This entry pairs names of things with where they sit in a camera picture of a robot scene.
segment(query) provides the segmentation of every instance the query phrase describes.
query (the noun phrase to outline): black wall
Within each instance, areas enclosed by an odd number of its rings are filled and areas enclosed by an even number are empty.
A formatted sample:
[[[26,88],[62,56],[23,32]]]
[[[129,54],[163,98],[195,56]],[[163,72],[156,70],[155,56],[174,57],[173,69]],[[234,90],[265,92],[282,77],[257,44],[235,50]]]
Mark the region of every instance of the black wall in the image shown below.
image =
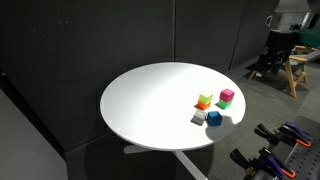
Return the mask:
[[[176,2],[176,61],[226,72],[246,0]]]
[[[70,150],[107,130],[99,95],[112,79],[143,64],[173,61],[172,4],[7,2],[0,68]]]
[[[279,0],[247,0],[239,37],[234,46],[231,69],[258,57],[263,51],[270,32],[265,20],[273,14],[278,3]]]
[[[259,53],[272,7],[268,0],[8,1],[0,69],[68,151],[109,131],[99,98],[118,75],[174,60],[226,72]]]

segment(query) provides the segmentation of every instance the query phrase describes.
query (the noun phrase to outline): round white table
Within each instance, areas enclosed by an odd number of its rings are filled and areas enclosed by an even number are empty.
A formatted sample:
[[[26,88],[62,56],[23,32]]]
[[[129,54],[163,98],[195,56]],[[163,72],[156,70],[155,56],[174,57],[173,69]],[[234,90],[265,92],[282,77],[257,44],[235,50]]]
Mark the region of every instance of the round white table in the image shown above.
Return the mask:
[[[224,89],[235,92],[227,109],[216,106]],[[210,108],[219,111],[220,126],[191,122],[200,94],[213,94]],[[223,74],[188,63],[157,63],[128,71],[105,89],[101,114],[110,129],[135,145],[125,153],[147,150],[172,151],[196,179],[206,177],[185,156],[192,150],[216,143],[230,134],[245,113],[239,87]]]

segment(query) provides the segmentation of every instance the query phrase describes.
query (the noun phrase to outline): table leg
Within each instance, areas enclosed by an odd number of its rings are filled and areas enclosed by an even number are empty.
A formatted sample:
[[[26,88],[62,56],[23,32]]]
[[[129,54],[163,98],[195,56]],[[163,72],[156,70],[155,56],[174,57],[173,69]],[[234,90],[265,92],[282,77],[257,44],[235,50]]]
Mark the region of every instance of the table leg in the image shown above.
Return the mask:
[[[181,161],[196,180],[208,180],[202,172],[191,162],[182,151],[173,151],[173,154]]]
[[[145,151],[152,151],[152,149],[147,149],[147,148],[143,148],[136,145],[130,145],[130,146],[126,146],[123,149],[123,151],[125,154],[132,154],[132,153],[139,153],[139,152],[145,152]]]

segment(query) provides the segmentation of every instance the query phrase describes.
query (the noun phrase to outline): green cube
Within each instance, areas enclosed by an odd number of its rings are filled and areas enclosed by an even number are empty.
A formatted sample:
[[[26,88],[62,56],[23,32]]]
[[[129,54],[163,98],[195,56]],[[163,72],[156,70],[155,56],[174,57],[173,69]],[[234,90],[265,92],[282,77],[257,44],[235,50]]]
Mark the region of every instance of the green cube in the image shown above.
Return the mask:
[[[231,106],[231,103],[232,101],[224,102],[223,100],[219,99],[218,106],[222,109],[227,109],[228,107]]]
[[[199,101],[201,101],[203,104],[209,104],[212,101],[213,95],[205,96],[203,94],[200,94]]]

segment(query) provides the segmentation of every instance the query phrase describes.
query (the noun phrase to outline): pink cube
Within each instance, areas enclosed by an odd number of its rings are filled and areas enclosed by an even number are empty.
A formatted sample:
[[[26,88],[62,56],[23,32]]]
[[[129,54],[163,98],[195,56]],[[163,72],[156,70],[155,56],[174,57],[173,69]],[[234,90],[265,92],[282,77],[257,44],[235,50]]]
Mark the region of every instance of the pink cube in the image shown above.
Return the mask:
[[[220,93],[220,99],[224,102],[232,101],[233,96],[234,96],[234,92],[231,91],[230,89],[225,89]]]

